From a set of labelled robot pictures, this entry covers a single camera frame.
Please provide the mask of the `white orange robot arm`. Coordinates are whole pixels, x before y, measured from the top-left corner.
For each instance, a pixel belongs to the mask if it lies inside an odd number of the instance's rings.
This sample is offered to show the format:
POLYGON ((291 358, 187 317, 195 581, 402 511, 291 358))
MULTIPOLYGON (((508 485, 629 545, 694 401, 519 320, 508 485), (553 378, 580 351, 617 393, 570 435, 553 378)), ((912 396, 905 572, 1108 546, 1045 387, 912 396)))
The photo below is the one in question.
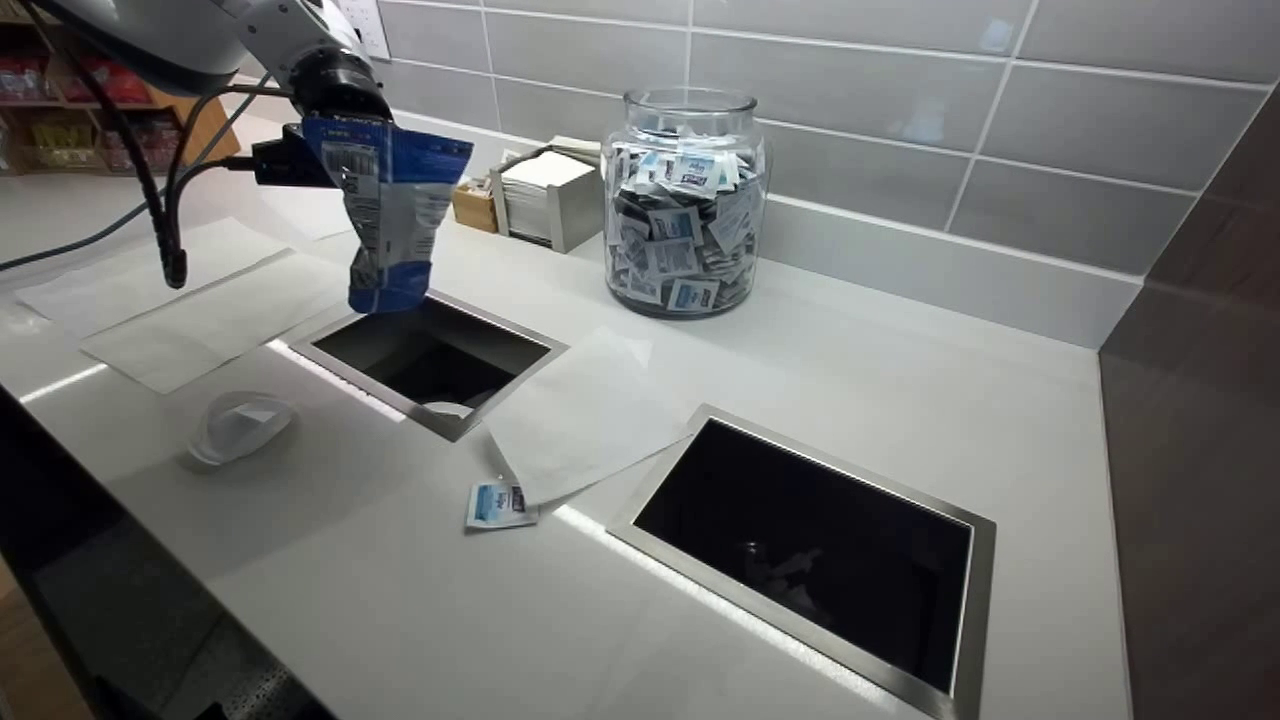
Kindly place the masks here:
POLYGON ((392 108, 360 28, 336 0, 32 0, 77 40, 167 93, 220 93, 259 62, 301 112, 244 159, 259 183, 377 188, 392 108))

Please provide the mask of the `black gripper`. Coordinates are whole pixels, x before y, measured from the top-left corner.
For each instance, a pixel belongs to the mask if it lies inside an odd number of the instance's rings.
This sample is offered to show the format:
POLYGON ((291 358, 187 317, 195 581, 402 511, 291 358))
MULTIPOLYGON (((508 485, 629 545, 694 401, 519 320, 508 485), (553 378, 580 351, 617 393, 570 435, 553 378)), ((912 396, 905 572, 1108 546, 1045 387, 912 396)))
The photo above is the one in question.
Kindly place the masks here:
POLYGON ((321 145, 329 135, 347 135, 347 126, 367 135, 392 121, 374 62, 353 50, 312 50, 301 62, 282 69, 277 80, 301 121, 284 124, 277 141, 251 149, 251 170, 259 183, 329 188, 331 174, 321 159, 321 145))

